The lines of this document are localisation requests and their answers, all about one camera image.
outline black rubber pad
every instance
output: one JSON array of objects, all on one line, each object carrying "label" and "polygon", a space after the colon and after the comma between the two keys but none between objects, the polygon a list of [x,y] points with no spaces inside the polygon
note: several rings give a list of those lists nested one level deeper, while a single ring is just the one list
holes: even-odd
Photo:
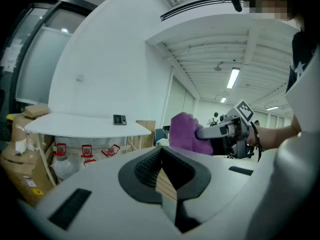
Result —
[{"label": "black rubber pad", "polygon": [[49,221],[56,224],[63,230],[66,230],[91,193],[91,191],[78,188],[71,196],[68,197],[67,200],[64,201],[58,210],[54,212],[54,214],[49,218]]},{"label": "black rubber pad", "polygon": [[248,170],[248,169],[243,169],[240,167],[236,167],[236,166],[231,166],[229,168],[230,171],[236,172],[236,173],[240,173],[240,174],[245,174],[248,176],[251,176],[251,174],[254,172],[253,170]]}]

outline white table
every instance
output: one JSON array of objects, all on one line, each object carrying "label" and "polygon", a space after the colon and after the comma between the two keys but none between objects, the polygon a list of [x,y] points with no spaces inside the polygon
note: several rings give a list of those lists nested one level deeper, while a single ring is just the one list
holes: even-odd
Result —
[{"label": "white table", "polygon": [[114,125],[113,120],[109,118],[85,117],[63,113],[50,113],[39,117],[27,124],[25,130],[38,134],[42,161],[51,183],[54,186],[56,183],[48,167],[43,143],[41,141],[41,134],[72,138],[119,138],[138,136],[139,149],[141,149],[141,136],[151,134],[151,131],[142,125],[130,120],[127,120],[127,125]]}]

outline purple cloth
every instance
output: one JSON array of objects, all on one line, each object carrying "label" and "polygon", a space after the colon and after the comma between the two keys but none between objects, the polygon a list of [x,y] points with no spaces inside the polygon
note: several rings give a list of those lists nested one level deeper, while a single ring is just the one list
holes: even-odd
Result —
[{"label": "purple cloth", "polygon": [[170,146],[213,156],[214,150],[210,140],[196,138],[196,131],[203,128],[192,114],[177,114],[171,119]]}]

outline person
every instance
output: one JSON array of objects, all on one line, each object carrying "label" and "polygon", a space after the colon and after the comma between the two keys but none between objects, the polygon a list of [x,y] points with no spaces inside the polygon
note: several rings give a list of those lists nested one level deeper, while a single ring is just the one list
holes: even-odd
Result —
[{"label": "person", "polygon": [[[309,61],[313,57],[319,44],[320,32],[317,29],[316,15],[318,0],[249,0],[250,7],[259,7],[262,13],[274,13],[282,20],[294,19],[300,26],[292,40],[292,62],[289,66],[290,75],[287,84],[288,91],[304,73]],[[300,125],[293,115],[291,124],[287,127],[269,129],[256,127],[259,133],[260,144],[263,150],[278,148],[283,141],[296,136],[301,132]],[[257,145],[254,131],[251,129],[247,143]]]}]

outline black t-shirt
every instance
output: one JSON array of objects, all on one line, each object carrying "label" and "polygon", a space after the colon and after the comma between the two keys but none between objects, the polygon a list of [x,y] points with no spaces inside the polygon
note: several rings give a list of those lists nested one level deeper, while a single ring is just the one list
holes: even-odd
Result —
[{"label": "black t-shirt", "polygon": [[317,42],[312,40],[305,32],[298,32],[292,40],[292,61],[290,76],[286,92],[303,74],[312,56],[315,54]]}]

